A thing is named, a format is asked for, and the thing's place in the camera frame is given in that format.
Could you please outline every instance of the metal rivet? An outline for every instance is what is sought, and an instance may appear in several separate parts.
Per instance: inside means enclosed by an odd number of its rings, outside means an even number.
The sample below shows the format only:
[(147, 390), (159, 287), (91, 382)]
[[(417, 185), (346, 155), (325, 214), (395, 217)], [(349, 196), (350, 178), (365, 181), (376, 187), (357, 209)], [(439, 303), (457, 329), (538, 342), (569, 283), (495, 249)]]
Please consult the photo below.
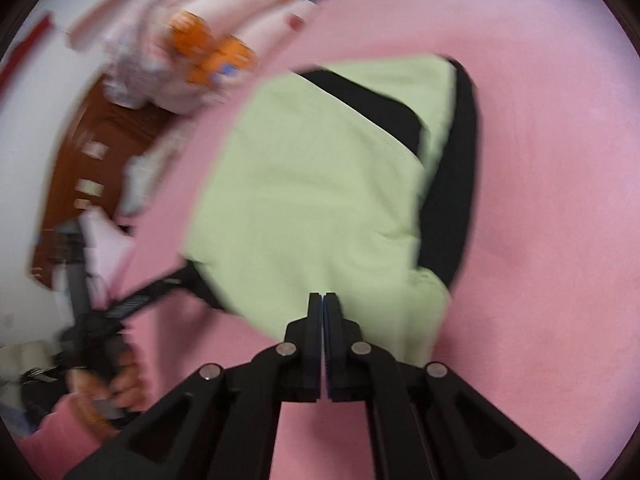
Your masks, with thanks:
[(371, 353), (371, 345), (364, 341), (358, 341), (351, 345), (351, 351), (356, 355), (368, 355)]
[(427, 373), (436, 379), (443, 378), (447, 375), (448, 371), (447, 367), (442, 363), (431, 363), (427, 366)]
[(215, 365), (213, 363), (204, 365), (200, 369), (200, 376), (207, 381), (211, 381), (213, 379), (220, 377), (221, 373), (222, 373), (222, 368), (220, 368), (218, 365)]
[(298, 350), (298, 347), (288, 341), (280, 343), (278, 346), (276, 346), (276, 352), (283, 357), (295, 354), (296, 350)]

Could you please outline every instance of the bed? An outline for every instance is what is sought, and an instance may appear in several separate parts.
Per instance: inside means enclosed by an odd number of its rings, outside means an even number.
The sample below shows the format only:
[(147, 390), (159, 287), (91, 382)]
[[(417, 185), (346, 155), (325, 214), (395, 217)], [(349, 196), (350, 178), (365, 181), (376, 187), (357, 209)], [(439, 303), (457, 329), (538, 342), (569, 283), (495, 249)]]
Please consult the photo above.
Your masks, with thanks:
[[(434, 358), (582, 480), (637, 478), (640, 58), (601, 0), (325, 0), (259, 78), (345, 59), (457, 59), (482, 113), (474, 225)], [(203, 177), (255, 82), (204, 110), (137, 222), (127, 294), (180, 264)], [(152, 400), (273, 341), (180, 293), (132, 320)], [(285, 405), (271, 478), (374, 477), (364, 407)]]

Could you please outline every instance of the black bag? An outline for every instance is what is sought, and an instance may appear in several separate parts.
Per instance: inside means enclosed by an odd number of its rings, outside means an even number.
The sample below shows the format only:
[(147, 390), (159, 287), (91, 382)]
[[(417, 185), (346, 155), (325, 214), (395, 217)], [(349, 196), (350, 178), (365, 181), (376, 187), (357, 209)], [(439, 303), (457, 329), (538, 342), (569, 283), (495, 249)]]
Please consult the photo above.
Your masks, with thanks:
[(20, 377), (20, 398), (25, 416), (34, 426), (39, 426), (60, 398), (68, 393), (65, 371), (60, 367), (51, 370), (32, 368)]

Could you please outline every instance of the human hand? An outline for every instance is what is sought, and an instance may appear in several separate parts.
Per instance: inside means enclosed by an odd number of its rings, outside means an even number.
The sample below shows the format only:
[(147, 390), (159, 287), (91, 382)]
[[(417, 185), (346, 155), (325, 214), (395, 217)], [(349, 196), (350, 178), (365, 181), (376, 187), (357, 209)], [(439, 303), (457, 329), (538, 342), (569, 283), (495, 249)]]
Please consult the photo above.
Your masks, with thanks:
[(94, 400), (112, 399), (115, 406), (140, 412), (146, 403), (146, 388), (140, 380), (135, 352), (127, 348), (118, 359), (120, 373), (107, 386), (95, 373), (85, 369), (70, 370), (66, 380), (75, 395), (70, 400), (76, 419), (99, 440), (118, 434), (111, 423), (95, 409)]

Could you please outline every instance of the person's arm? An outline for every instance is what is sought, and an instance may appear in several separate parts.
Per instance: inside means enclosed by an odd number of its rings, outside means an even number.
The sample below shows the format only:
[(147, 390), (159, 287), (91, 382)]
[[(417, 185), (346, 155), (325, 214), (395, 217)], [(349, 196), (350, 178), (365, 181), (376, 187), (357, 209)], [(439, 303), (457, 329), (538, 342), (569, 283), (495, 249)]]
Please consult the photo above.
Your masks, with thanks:
[(64, 475), (97, 450), (117, 431), (94, 409), (93, 400), (113, 396), (121, 408), (140, 411), (145, 392), (134, 353), (128, 349), (120, 357), (122, 371), (108, 388), (86, 370), (68, 375), (74, 392), (63, 397), (40, 429), (17, 442), (18, 448), (42, 480), (62, 480)]

